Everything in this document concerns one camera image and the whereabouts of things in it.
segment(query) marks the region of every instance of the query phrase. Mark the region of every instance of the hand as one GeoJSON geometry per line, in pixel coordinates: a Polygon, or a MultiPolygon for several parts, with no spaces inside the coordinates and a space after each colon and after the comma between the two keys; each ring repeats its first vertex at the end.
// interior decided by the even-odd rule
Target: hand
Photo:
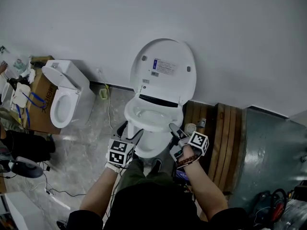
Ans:
{"type": "Polygon", "coordinates": [[[8,64],[5,61],[2,61],[0,65],[0,74],[3,73],[7,67],[8,67],[8,64]]]}
{"type": "Polygon", "coordinates": [[[183,147],[183,155],[179,158],[179,162],[183,161],[184,159],[188,159],[192,156],[194,156],[194,151],[190,145],[185,145],[183,147]]]}

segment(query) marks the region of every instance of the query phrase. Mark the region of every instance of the beaded bracelet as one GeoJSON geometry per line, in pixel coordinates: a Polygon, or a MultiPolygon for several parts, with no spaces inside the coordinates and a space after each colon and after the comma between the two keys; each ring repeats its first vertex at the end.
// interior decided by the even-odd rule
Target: beaded bracelet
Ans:
{"type": "Polygon", "coordinates": [[[189,163],[189,162],[191,162],[191,161],[195,161],[197,158],[198,158],[198,155],[194,155],[194,156],[192,156],[192,157],[189,157],[189,158],[187,158],[187,159],[184,159],[183,161],[180,161],[180,162],[178,163],[178,166],[182,166],[182,165],[184,165],[184,164],[186,164],[186,163],[189,163]]]}

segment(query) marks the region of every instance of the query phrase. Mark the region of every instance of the green pants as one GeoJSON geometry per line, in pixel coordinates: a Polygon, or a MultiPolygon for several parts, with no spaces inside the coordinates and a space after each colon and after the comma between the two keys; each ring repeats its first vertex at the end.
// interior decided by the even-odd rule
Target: green pants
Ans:
{"type": "Polygon", "coordinates": [[[150,172],[145,177],[143,170],[144,166],[141,160],[132,160],[129,164],[129,168],[124,172],[118,183],[118,192],[126,187],[142,183],[156,183],[161,186],[175,185],[173,178],[165,172],[150,172]]]}

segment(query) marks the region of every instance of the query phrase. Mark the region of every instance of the white toilet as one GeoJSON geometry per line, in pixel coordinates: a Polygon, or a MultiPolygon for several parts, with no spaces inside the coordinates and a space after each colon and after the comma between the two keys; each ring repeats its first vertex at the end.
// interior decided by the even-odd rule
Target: white toilet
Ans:
{"type": "Polygon", "coordinates": [[[144,129],[135,152],[152,158],[172,139],[169,123],[181,126],[182,106],[195,91],[195,61],[189,46],[168,38],[149,42],[133,62],[130,84],[136,94],[125,107],[128,137],[144,129]]]}
{"type": "Polygon", "coordinates": [[[53,125],[58,128],[69,123],[84,126],[95,101],[89,80],[70,60],[49,60],[42,71],[58,87],[50,109],[53,125]]]}

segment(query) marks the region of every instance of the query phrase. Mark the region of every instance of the cardboard box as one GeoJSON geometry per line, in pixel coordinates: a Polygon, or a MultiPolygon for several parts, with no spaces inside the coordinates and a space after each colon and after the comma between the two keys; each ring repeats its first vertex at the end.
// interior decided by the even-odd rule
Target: cardboard box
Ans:
{"type": "MultiPolygon", "coordinates": [[[[57,86],[52,84],[43,74],[42,69],[36,69],[36,76],[34,82],[30,84],[31,91],[38,95],[40,98],[46,101],[46,107],[44,109],[33,105],[30,101],[27,102],[27,108],[30,116],[30,130],[59,134],[60,128],[56,128],[50,119],[50,109],[57,91],[57,86]]],[[[42,106],[43,103],[37,100],[33,95],[30,95],[30,99],[37,104],[42,106]]],[[[28,128],[27,116],[24,108],[23,127],[28,128]]]]}

